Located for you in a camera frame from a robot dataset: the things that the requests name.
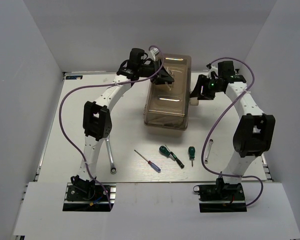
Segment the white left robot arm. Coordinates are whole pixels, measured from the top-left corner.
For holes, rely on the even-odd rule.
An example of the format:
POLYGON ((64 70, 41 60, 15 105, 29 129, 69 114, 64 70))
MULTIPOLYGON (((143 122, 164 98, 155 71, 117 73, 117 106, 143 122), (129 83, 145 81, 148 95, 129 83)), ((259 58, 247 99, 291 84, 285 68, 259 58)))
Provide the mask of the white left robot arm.
POLYGON ((123 61, 112 83, 107 84, 103 94, 94 101, 87 101, 83 107, 84 149, 79 153, 82 161, 77 175, 71 183, 80 196, 89 200, 96 193, 96 167, 103 142, 112 130, 111 112, 120 98, 138 81, 151 80, 153 83, 172 82, 164 68, 163 58, 148 58, 143 49, 132 48, 129 58, 123 61))

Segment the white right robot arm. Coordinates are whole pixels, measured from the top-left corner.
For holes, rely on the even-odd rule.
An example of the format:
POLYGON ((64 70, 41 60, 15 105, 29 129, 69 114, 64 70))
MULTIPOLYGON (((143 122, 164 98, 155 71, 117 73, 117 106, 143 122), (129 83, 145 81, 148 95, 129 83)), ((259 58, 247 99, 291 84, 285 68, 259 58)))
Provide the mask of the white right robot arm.
POLYGON ((217 176, 223 180, 215 188, 216 195, 226 200, 234 193, 234 187, 246 177, 245 173, 251 163, 264 152, 267 152, 272 143, 276 119, 272 114, 261 110, 251 95, 251 88, 255 83, 255 75, 251 74, 251 82, 239 74, 234 67, 235 58, 221 57, 207 65, 207 74, 198 76, 190 99, 197 101, 211 101, 217 93, 224 93, 231 104, 222 112, 211 127, 204 141, 208 145, 210 137, 231 109, 235 108, 239 123, 233 135, 234 152, 226 168, 217 176))

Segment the large silver ratchet wrench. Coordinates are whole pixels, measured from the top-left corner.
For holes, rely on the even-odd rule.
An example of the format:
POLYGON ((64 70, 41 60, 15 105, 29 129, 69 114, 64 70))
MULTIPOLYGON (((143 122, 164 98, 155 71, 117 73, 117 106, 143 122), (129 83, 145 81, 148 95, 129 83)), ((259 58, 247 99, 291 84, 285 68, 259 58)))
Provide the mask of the large silver ratchet wrench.
POLYGON ((109 163, 110 163, 110 173, 112 175, 114 175, 114 174, 117 173, 117 168, 116 168, 116 165, 115 165, 113 151, 112 151, 112 147, 111 147, 110 137, 109 136, 105 139, 105 144, 106 144, 108 158, 109 158, 109 163))

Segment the small silver ratchet wrench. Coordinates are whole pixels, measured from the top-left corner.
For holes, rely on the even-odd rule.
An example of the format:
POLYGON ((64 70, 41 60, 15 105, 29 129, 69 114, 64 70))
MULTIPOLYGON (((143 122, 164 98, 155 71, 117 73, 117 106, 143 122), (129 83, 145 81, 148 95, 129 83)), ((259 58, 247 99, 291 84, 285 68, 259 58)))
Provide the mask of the small silver ratchet wrench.
POLYGON ((207 147, 206 154, 205 154, 205 158, 204 158, 204 163, 205 163, 205 164, 208 163, 208 160, 209 160, 209 156, 210 156, 210 152, 211 152, 211 148, 212 148, 213 143, 214 143, 214 140, 213 140, 213 139, 210 139, 210 140, 208 141, 208 147, 207 147))

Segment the red blue handle screwdriver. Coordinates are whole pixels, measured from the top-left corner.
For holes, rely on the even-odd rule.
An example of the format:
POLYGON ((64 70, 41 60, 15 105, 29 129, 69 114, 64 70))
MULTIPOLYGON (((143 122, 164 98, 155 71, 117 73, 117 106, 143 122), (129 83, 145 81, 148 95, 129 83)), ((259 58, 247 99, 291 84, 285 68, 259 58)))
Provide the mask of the red blue handle screwdriver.
POLYGON ((151 166, 151 168, 153 170, 155 170, 157 173, 161 173, 161 169, 155 163, 153 163, 152 161, 148 160, 145 156, 143 156, 142 154, 140 154, 137 150, 134 149, 134 152, 137 153, 142 159, 144 159, 147 162, 147 164, 149 166, 151 166))

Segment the beige cantilever toolbox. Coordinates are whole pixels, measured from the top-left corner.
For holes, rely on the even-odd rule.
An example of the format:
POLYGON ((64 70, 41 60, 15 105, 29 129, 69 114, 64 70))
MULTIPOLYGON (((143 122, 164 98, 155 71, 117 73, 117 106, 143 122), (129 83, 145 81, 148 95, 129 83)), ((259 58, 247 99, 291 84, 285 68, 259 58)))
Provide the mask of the beige cantilever toolbox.
POLYGON ((149 134, 181 136, 188 127, 192 58, 167 53, 158 56, 174 78, 171 84, 150 83, 144 107, 144 125, 149 134))

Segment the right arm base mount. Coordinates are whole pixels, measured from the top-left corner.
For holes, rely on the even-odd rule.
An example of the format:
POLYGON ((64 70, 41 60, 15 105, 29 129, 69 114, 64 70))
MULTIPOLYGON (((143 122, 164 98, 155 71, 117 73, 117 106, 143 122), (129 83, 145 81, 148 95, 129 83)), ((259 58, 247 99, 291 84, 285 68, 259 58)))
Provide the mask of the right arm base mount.
POLYGON ((193 187, 199 195, 201 213, 243 213, 247 211, 246 199, 241 183, 225 183, 223 178, 214 184, 201 184, 193 187))

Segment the black green precision screwdriver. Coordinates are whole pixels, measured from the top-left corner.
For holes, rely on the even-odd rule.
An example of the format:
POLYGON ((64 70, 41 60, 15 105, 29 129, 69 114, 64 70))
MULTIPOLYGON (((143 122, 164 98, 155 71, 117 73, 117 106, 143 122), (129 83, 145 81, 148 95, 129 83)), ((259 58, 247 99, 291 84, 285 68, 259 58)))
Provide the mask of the black green precision screwdriver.
POLYGON ((166 151, 167 151, 167 156, 172 158, 174 161, 176 161, 176 163, 178 164, 178 166, 183 169, 185 166, 184 164, 181 162, 181 160, 168 148, 167 145, 165 145, 166 151))

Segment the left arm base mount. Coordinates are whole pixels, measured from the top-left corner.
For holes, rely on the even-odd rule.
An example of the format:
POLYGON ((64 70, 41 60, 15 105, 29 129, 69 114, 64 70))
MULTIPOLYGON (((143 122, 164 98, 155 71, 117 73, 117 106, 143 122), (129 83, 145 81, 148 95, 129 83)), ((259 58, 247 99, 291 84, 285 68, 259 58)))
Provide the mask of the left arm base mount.
POLYGON ((114 183, 99 185, 95 181, 72 176, 67 184, 64 212, 110 212, 116 198, 114 183))

